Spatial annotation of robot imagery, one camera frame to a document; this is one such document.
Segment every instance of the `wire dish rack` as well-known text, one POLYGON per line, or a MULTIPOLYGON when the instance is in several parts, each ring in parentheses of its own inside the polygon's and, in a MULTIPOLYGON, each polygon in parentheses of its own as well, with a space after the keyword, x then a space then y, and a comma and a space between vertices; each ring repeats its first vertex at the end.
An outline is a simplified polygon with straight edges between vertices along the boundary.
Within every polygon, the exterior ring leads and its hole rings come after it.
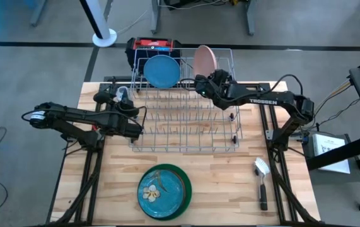
MULTIPOLYGON (((180 65, 180 79, 194 78, 195 50, 174 50, 177 56, 178 51, 180 52, 180 57, 173 57, 180 65)), ((137 58, 138 51, 143 51, 144 56, 145 49, 136 50, 130 94, 136 107, 146 106, 148 111, 146 115, 144 112, 140 113, 137 118, 140 124, 144 121, 144 130, 138 140, 130 143, 133 151, 226 153, 239 147, 243 133, 238 107, 221 110, 215 107, 210 99, 182 88, 184 86, 192 89, 193 82, 183 85, 178 82, 169 89, 153 87, 139 70, 139 66, 149 59, 149 55, 146 54, 146 58, 137 58)), ((231 73, 233 79, 236 79, 231 49, 212 51, 218 67, 231 73)), ((163 51, 158 51, 158 54, 170 55, 163 51)))

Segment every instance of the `butcher block tabletop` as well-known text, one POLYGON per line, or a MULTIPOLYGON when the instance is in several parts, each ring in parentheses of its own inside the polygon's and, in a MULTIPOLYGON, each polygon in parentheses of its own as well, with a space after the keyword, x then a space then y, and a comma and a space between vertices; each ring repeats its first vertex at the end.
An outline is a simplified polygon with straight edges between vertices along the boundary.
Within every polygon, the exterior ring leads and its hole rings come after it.
MULTIPOLYGON (((99 86, 100 83, 83 84, 78 108, 95 110, 93 95, 98 92, 99 86)), ((285 82, 280 82, 275 89, 286 90, 285 82)), ((289 115, 281 107, 276 107, 275 110, 279 127, 282 127, 289 115)), ((269 164, 259 106, 241 106, 240 116, 243 139, 239 139, 239 148, 228 153, 134 152, 129 147, 128 139, 120 136, 106 137, 92 224, 279 224, 271 175, 265 177, 268 211, 261 211, 258 201, 259 179, 253 172, 256 157, 269 164), (180 167, 192 184, 192 199, 188 209, 171 221, 150 218, 143 213, 137 201, 137 186, 141 177, 152 166, 162 163, 180 167)), ((82 129, 91 129, 90 125, 76 125, 82 129)), ((298 142, 291 141, 289 146, 303 152, 298 142)), ((75 144, 68 148, 67 153, 78 148, 79 145, 75 144)), ((285 157, 293 193, 314 218, 320 219, 305 157, 290 151, 285 152, 285 157)), ((86 151, 75 152, 65 158, 50 221, 58 220, 78 195, 85 159, 86 151)), ((83 220, 87 215, 89 194, 84 201, 83 220)), ((286 219, 290 220, 287 199, 283 193, 282 203, 286 219)))

